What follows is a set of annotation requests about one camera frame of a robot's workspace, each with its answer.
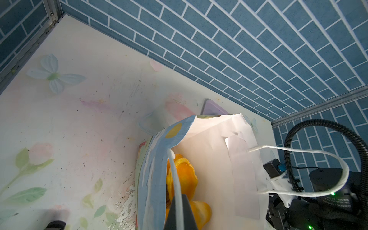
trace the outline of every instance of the blue brick wall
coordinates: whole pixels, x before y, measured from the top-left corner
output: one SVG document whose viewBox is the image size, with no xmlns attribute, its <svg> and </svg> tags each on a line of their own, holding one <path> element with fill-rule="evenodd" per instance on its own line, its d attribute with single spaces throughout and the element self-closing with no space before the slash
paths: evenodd
<svg viewBox="0 0 368 230">
<path fill-rule="evenodd" d="M 43 1 L 0 1 L 0 72 L 47 20 Z"/>
<path fill-rule="evenodd" d="M 274 127 L 273 133 L 277 146 L 283 146 L 287 133 L 294 125 L 309 119 L 326 119 L 338 122 L 358 133 L 368 143 L 368 97 L 355 100 L 332 109 L 321 111 L 302 119 Z M 300 130 L 291 142 L 296 149 L 320 149 L 337 154 L 349 165 L 351 171 L 360 171 L 360 157 L 353 144 L 340 133 L 325 127 L 308 127 Z M 297 167 L 340 167 L 333 157 L 321 153 L 291 153 L 291 162 Z M 284 162 L 284 152 L 279 150 L 280 161 Z M 314 169 L 294 169 L 294 174 L 301 179 L 300 185 L 306 192 L 312 191 L 309 173 Z"/>
<path fill-rule="evenodd" d="M 361 0 L 62 0 L 63 10 L 275 120 L 368 83 Z"/>
</svg>

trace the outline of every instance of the green leaf print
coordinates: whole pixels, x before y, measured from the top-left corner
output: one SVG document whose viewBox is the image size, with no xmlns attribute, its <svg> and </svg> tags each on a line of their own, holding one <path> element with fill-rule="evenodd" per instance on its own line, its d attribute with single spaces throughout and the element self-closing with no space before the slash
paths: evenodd
<svg viewBox="0 0 368 230">
<path fill-rule="evenodd" d="M 103 182 L 102 182 L 102 179 L 98 179 L 98 181 L 95 183 L 95 186 L 93 187 L 95 193 L 98 193 L 98 191 L 101 190 L 102 188 L 102 185 L 103 185 Z"/>
<path fill-rule="evenodd" d="M 15 165 L 21 169 L 29 162 L 28 149 L 22 149 L 15 158 Z"/>
<path fill-rule="evenodd" d="M 105 212 L 105 209 L 106 209 L 106 205 L 99 207 L 96 210 L 94 217 L 101 216 Z"/>
<path fill-rule="evenodd" d="M 17 192 L 13 196 L 7 198 L 5 201 L 15 204 L 30 203 L 43 197 L 46 190 L 47 190 L 46 188 L 39 188 L 39 187 L 29 188 L 27 190 Z"/>
<path fill-rule="evenodd" d="M 86 208 L 93 208 L 92 194 L 88 194 L 82 199 L 82 205 Z"/>
<path fill-rule="evenodd" d="M 14 216 L 15 210 L 5 209 L 0 211 L 0 225 L 4 223 L 9 217 Z"/>
<path fill-rule="evenodd" d="M 43 162 L 42 164 L 37 164 L 37 165 L 29 164 L 29 165 L 27 165 L 27 167 L 23 171 L 20 172 L 19 176 L 35 173 L 35 172 L 43 169 L 47 165 L 51 164 L 54 160 L 55 159 L 49 159 L 49 160 Z"/>
<path fill-rule="evenodd" d="M 81 217 L 81 218 L 80 218 L 80 222 L 81 222 L 81 226 L 82 226 L 84 229 L 87 229 L 87 226 L 88 226 L 87 219 L 86 219 L 86 218 L 84 218 L 84 217 Z"/>
<path fill-rule="evenodd" d="M 118 218 L 118 215 L 116 215 L 113 212 L 106 212 L 106 219 L 105 222 L 106 225 L 109 227 L 110 225 L 113 225 L 113 227 L 116 225 L 116 219 Z"/>
</svg>

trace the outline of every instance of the stain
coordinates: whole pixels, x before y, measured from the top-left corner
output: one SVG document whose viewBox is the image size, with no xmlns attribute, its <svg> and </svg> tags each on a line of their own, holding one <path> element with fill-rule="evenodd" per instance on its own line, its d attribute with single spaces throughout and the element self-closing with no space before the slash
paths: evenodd
<svg viewBox="0 0 368 230">
<path fill-rule="evenodd" d="M 127 137 L 127 138 L 126 138 L 126 140 L 128 140 L 128 141 L 132 142 L 132 141 L 135 141 L 135 138 L 134 138 L 134 137 L 132 137 L 132 136 L 129 136 L 129 137 Z"/>
<path fill-rule="evenodd" d="M 146 142 L 143 142 L 142 144 L 139 145 L 139 148 L 141 148 L 142 146 L 144 146 L 146 144 Z"/>
<path fill-rule="evenodd" d="M 62 209 L 63 208 L 63 206 L 62 205 L 54 205 L 53 207 L 52 207 L 52 209 L 56 209 L 56 210 L 60 210 L 60 209 Z"/>
<path fill-rule="evenodd" d="M 109 106 L 105 104 L 106 101 L 104 101 L 103 99 L 99 99 L 97 101 L 89 101 L 86 102 L 84 100 L 81 100 L 81 103 L 86 106 L 89 107 L 91 109 L 99 109 L 99 110 L 109 110 Z"/>
</svg>

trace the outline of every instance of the orange object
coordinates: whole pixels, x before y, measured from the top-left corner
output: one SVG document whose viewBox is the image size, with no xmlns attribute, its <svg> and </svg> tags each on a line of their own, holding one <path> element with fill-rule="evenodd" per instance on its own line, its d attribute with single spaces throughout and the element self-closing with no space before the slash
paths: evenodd
<svg viewBox="0 0 368 230">
<path fill-rule="evenodd" d="M 175 154 L 175 159 L 174 159 L 174 162 L 177 160 L 177 159 L 180 159 L 180 158 L 183 158 L 183 155 L 182 154 Z M 167 159 L 167 168 L 166 168 L 166 175 L 169 174 L 169 170 L 170 170 L 170 161 L 169 159 Z"/>
<path fill-rule="evenodd" d="M 175 167 L 178 172 L 181 193 L 187 195 L 189 200 L 192 200 L 198 184 L 198 178 L 194 173 L 193 166 L 189 163 L 188 159 L 180 158 L 175 161 Z M 169 173 L 167 174 L 166 184 L 170 201 L 173 201 L 174 181 L 171 170 L 169 170 Z"/>
<path fill-rule="evenodd" d="M 167 186 L 166 186 L 166 208 L 170 208 L 171 206 L 171 201 L 169 198 L 169 192 L 167 191 Z"/>
<path fill-rule="evenodd" d="M 195 222 L 197 224 L 198 230 L 201 230 L 203 226 L 208 223 L 212 216 L 211 207 L 202 201 L 191 201 L 190 207 L 192 209 Z"/>
<path fill-rule="evenodd" d="M 169 211 L 170 211 L 170 208 L 167 208 L 167 209 L 166 209 L 165 222 L 166 222 L 166 220 L 167 220 L 167 216 L 169 215 Z"/>
</svg>

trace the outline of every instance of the white paper bag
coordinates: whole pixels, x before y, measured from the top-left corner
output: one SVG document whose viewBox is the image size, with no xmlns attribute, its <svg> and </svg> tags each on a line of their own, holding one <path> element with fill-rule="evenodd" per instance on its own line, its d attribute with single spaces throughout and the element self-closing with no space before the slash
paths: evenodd
<svg viewBox="0 0 368 230">
<path fill-rule="evenodd" d="M 153 136 L 141 147 L 137 161 L 138 229 L 163 229 L 170 148 L 195 169 L 193 200 L 212 209 L 204 229 L 263 229 L 268 194 L 257 193 L 267 187 L 259 151 L 248 151 L 255 146 L 252 128 L 241 114 L 191 116 Z"/>
</svg>

